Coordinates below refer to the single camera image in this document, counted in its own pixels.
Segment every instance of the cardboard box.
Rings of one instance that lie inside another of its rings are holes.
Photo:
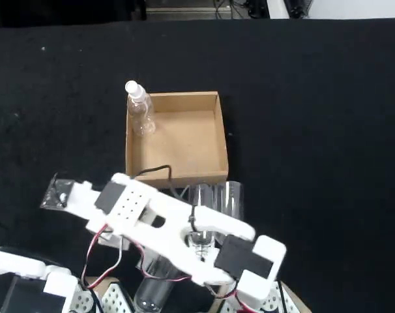
[[[175,187],[196,183],[216,184],[228,175],[224,123],[216,91],[155,93],[156,132],[139,137],[126,119],[126,172],[169,164]],[[137,177],[156,188],[168,187],[168,171]]]

